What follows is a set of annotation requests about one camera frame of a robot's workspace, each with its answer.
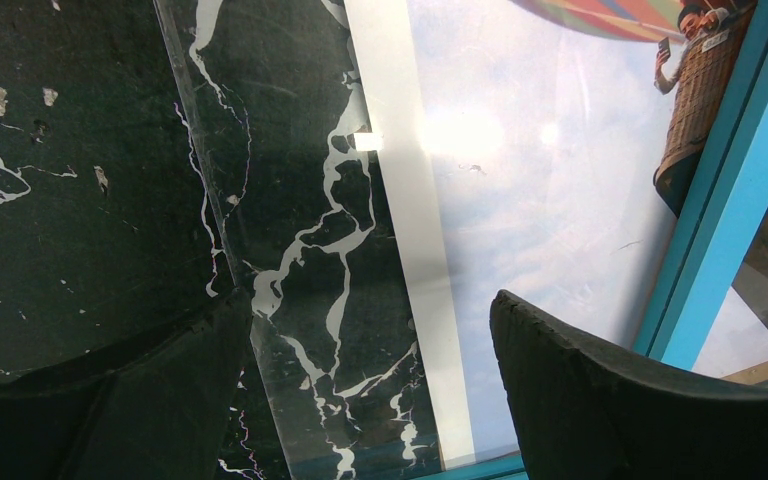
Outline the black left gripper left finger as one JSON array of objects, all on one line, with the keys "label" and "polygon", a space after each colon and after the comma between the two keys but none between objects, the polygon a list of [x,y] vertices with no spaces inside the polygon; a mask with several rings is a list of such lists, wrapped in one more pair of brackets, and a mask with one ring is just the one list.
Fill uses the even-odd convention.
[{"label": "black left gripper left finger", "polygon": [[211,478],[251,324],[236,289],[0,383],[0,479]]}]

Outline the hot air balloon photo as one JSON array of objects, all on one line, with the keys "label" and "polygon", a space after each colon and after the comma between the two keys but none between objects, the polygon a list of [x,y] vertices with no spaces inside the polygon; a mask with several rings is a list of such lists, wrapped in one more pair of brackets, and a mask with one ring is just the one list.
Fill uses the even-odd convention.
[{"label": "hot air balloon photo", "polygon": [[511,1],[346,5],[442,464],[517,447],[489,328],[509,290],[630,346],[675,226],[651,45]]}]

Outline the blue wooden picture frame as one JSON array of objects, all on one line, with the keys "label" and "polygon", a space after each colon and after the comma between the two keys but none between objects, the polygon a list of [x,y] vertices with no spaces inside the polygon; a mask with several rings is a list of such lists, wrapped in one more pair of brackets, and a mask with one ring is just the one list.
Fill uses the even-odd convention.
[{"label": "blue wooden picture frame", "polygon": [[752,288],[724,284],[768,206],[759,150],[725,133],[768,44],[768,1],[726,2],[748,26],[743,39],[726,40],[681,34],[677,1],[511,2],[576,33],[651,45],[652,85],[673,100],[653,187],[675,226],[627,347],[709,376],[768,359],[768,330]]}]

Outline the clear glass frame pane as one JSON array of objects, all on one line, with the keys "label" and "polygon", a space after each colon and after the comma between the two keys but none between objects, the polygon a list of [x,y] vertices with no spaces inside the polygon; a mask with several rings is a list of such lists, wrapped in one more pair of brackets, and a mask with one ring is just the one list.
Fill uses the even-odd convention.
[{"label": "clear glass frame pane", "polygon": [[350,1],[159,1],[296,479],[445,469]]}]

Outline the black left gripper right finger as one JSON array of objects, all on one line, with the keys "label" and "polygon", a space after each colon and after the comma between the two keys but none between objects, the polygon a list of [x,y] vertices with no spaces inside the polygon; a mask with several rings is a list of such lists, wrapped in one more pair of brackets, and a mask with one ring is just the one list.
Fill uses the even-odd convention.
[{"label": "black left gripper right finger", "polygon": [[489,326],[531,479],[768,479],[768,388],[678,369],[502,290]]}]

